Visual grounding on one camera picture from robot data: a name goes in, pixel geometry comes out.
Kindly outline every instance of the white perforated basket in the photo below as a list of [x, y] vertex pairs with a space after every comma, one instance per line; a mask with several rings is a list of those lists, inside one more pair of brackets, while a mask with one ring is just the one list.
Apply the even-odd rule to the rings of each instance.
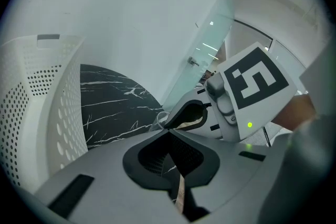
[[34, 193], [87, 152], [80, 105], [83, 38], [38, 35], [0, 47], [0, 160]]

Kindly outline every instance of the black marble tabletop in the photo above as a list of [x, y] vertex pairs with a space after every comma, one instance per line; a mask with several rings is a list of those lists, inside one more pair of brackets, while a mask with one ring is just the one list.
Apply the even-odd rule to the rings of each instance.
[[147, 132], [163, 111], [144, 87], [106, 68], [81, 65], [80, 91], [88, 150]]

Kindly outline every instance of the white wall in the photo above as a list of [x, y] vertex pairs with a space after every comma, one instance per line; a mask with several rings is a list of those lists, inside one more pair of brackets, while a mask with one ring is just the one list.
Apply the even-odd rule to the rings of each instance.
[[13, 0], [1, 43], [24, 35], [86, 36], [83, 63], [130, 77], [160, 102], [216, 0]]
[[325, 43], [317, 30], [275, 0], [236, 0], [235, 17], [279, 40], [306, 67]]
[[246, 25], [233, 22], [230, 33], [225, 39], [227, 58], [236, 55], [255, 42], [259, 42], [264, 47], [269, 47], [271, 39]]

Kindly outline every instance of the black slot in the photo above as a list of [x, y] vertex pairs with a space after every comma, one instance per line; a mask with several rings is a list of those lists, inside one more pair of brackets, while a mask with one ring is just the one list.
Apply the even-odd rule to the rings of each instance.
[[219, 124], [210, 126], [210, 130], [211, 130], [211, 131], [214, 131], [214, 130], [216, 130], [216, 129], [219, 129]]
[[205, 92], [205, 89], [201, 89], [201, 90], [197, 91], [197, 94], [200, 94], [202, 92]]
[[256, 154], [256, 153], [252, 153], [252, 152], [247, 152], [247, 151], [242, 151], [239, 153], [240, 156], [249, 158], [249, 159], [254, 159], [256, 161], [264, 161], [265, 159], [265, 155], [260, 155], [260, 154]]
[[94, 178], [91, 176], [77, 176], [49, 205], [49, 209], [61, 217], [67, 218], [87, 191], [93, 180]]

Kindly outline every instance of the cable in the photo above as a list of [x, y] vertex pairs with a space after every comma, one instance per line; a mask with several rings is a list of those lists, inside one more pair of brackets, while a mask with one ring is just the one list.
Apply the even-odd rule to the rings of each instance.
[[264, 131], [264, 135], [265, 135], [265, 138], [266, 138], [266, 141], [267, 141], [268, 146], [269, 146], [269, 147], [272, 147], [271, 142], [270, 142], [270, 140], [269, 140], [269, 138], [268, 138], [268, 134], [267, 134], [266, 128], [265, 128], [265, 127], [262, 127], [262, 130]]

